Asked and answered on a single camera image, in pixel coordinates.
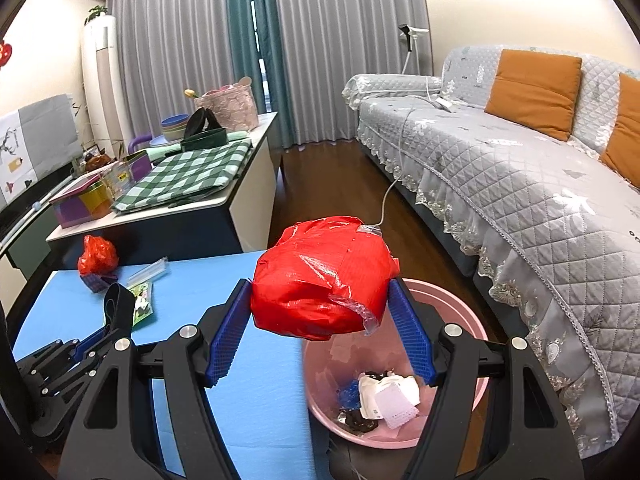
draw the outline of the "teal curtain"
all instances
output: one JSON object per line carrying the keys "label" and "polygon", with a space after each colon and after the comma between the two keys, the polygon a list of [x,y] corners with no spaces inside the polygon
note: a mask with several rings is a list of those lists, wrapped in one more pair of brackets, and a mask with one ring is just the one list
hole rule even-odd
{"label": "teal curtain", "polygon": [[[258,44],[254,30],[251,2],[254,2]],[[271,109],[278,112],[280,146],[293,144],[293,115],[290,108],[287,74],[284,65],[280,19],[276,0],[226,0],[231,57],[236,79],[245,75],[253,79],[252,88],[258,113],[265,113],[262,72],[258,60],[264,60],[269,83]]]}

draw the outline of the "red lantern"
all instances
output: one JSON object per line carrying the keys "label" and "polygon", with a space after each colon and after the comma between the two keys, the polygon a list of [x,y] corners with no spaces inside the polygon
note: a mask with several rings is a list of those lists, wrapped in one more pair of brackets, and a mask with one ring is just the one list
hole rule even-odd
{"label": "red lantern", "polygon": [[0,68],[8,63],[13,51],[10,44],[5,43],[4,40],[0,41]]}

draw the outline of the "plaid tablecloth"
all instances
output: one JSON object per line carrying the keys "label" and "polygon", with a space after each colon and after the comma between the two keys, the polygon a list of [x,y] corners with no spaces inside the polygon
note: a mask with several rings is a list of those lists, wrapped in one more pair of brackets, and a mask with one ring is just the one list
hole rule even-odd
{"label": "plaid tablecloth", "polygon": [[117,212],[131,212],[188,198],[202,199],[228,186],[250,148],[251,140],[244,139],[220,148],[170,156],[112,207]]}

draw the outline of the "pink basket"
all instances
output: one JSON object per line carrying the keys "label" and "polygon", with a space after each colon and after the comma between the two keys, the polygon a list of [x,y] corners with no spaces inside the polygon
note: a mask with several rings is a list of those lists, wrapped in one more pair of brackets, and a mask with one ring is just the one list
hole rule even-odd
{"label": "pink basket", "polygon": [[[476,314],[439,286],[417,280],[404,280],[414,298],[432,304],[446,323],[458,323],[475,338],[487,339],[486,332]],[[393,370],[404,376],[413,375],[409,358],[404,351],[398,330],[388,312],[380,328],[372,335],[364,332],[335,335],[330,341],[306,341],[303,346],[306,402],[315,417],[329,430],[351,442],[379,449],[415,447],[420,439],[436,388],[420,388],[420,415],[404,426],[390,430],[381,421],[373,431],[356,436],[334,422],[340,406],[336,390],[367,370]],[[489,382],[478,379],[474,409],[482,399]]]}
{"label": "pink basket", "polygon": [[193,101],[196,108],[211,110],[220,125],[230,132],[251,131],[258,126],[258,109],[251,85],[236,84],[231,88],[207,92]]}

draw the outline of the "green plant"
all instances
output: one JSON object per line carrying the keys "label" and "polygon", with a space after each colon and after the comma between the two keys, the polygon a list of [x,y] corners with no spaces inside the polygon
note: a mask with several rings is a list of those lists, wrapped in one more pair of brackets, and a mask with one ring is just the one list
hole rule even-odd
{"label": "green plant", "polygon": [[92,7],[91,9],[89,9],[89,15],[87,16],[86,20],[84,20],[84,24],[86,25],[91,20],[94,20],[95,18],[100,16],[102,12],[108,14],[109,10],[104,5],[96,5],[95,7]]}

